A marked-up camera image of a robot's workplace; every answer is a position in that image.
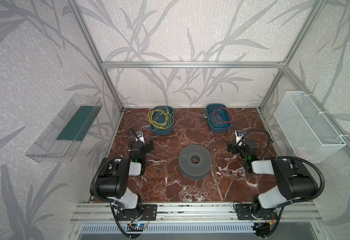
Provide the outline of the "aluminium frame crossbar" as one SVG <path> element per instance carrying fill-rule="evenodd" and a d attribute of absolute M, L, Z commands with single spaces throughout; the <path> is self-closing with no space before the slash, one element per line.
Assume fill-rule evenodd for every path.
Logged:
<path fill-rule="evenodd" d="M 114 68 L 248 68 L 281 69 L 283 62 L 104 62 L 104 69 Z"/>

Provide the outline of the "clear plastic wall tray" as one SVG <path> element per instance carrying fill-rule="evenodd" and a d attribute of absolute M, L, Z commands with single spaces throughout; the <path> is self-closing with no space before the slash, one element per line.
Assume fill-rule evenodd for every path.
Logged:
<path fill-rule="evenodd" d="M 37 163 L 69 163 L 103 107 L 100 97 L 73 94 L 26 151 Z"/>

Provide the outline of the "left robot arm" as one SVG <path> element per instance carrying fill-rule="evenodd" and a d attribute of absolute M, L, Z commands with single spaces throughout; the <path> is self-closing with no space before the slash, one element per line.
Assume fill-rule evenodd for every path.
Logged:
<path fill-rule="evenodd" d="M 90 194 L 122 213 L 141 215 L 143 204 L 139 195 L 128 188 L 130 176 L 142 176 L 147 168 L 147 153 L 154 142 L 137 140 L 130 145 L 130 157 L 104 158 L 90 186 Z"/>

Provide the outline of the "small green circuit board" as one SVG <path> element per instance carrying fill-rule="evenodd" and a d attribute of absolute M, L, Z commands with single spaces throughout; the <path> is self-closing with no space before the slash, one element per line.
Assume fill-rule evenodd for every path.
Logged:
<path fill-rule="evenodd" d="M 148 228 L 148 223 L 130 223 L 127 224 L 127 231 L 128 232 L 143 232 Z"/>

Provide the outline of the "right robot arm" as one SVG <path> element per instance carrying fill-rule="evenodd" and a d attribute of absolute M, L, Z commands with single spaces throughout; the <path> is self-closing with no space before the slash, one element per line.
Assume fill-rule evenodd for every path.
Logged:
<path fill-rule="evenodd" d="M 299 202 L 311 201 L 324 191 L 324 175 L 311 162 L 294 156 L 257 158 L 254 141 L 227 142 L 227 151 L 239 155 L 250 174 L 273 175 L 276 187 L 253 197 L 251 214 L 262 219 L 267 213 Z"/>

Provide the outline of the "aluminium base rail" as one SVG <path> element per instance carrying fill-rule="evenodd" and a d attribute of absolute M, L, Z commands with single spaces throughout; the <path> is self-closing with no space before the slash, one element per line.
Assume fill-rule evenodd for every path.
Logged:
<path fill-rule="evenodd" d="M 266 219 L 254 219 L 251 214 L 237 213 L 231 202 L 166 202 L 155 203 L 156 219 L 143 215 L 144 223 L 263 223 L 276 220 L 268 216 Z M 323 219 L 313 202 L 297 203 L 285 207 L 281 222 L 322 222 Z M 108 204 L 78 204 L 70 220 L 70 224 L 78 223 L 114 223 L 112 210 Z"/>

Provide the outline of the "teal plastic bin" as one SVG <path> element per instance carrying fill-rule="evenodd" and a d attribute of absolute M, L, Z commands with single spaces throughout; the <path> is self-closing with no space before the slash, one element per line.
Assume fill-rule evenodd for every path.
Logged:
<path fill-rule="evenodd" d="M 174 109 L 170 106 L 151 108 L 147 120 L 154 135 L 168 136 L 174 129 Z"/>
<path fill-rule="evenodd" d="M 232 112 L 223 104 L 207 105 L 206 116 L 209 128 L 213 133 L 228 132 L 234 121 Z"/>

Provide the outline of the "pink object in basket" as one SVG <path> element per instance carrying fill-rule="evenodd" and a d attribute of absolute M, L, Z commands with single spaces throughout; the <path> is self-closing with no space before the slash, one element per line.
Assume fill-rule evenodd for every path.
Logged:
<path fill-rule="evenodd" d="M 308 153 L 308 150 L 305 147 L 298 147 L 296 149 L 296 156 L 305 160 L 310 159 L 310 154 Z"/>

